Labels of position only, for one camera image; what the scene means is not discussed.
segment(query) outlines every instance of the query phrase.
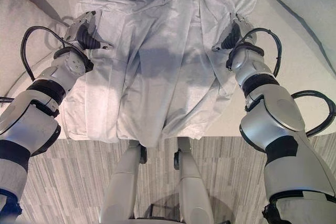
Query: fabric fold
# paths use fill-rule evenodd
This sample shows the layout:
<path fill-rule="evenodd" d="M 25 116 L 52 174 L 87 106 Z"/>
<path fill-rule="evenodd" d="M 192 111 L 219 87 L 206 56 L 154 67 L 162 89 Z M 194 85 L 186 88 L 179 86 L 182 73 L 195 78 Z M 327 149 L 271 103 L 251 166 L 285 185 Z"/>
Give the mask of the fabric fold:
<path fill-rule="evenodd" d="M 94 70 L 86 75 L 84 91 L 72 91 L 75 97 L 82 93 L 77 97 L 84 109 L 77 111 L 85 112 L 76 132 L 105 142 L 135 139 L 146 147 L 175 136 L 201 138 L 235 87 L 225 68 L 228 55 L 211 47 L 229 14 L 247 16 L 255 3 L 81 0 L 77 15 L 102 10 L 96 35 L 114 49 L 93 50 Z M 69 103 L 67 115 L 75 107 Z"/>

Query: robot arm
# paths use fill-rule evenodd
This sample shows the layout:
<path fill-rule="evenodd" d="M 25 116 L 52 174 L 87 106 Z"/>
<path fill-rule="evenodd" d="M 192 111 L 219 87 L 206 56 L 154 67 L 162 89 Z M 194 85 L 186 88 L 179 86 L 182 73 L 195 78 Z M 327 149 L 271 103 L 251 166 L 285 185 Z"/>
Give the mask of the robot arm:
<path fill-rule="evenodd" d="M 74 20 L 66 33 L 69 47 L 54 54 L 51 66 L 20 93 L 0 116 L 0 222 L 12 223 L 21 214 L 22 196 L 31 156 L 45 152 L 58 138 L 55 117 L 64 97 L 77 79 L 93 69 L 85 49 L 112 46 L 89 35 L 88 12 Z"/>
<path fill-rule="evenodd" d="M 240 17 L 234 23 L 246 26 Z M 295 101 L 264 64 L 264 52 L 254 42 L 249 37 L 249 42 L 234 45 L 227 68 L 236 74 L 246 98 L 240 132 L 267 155 L 264 177 L 270 204 L 263 215 L 270 224 L 335 223 L 335 177 L 311 146 Z"/>

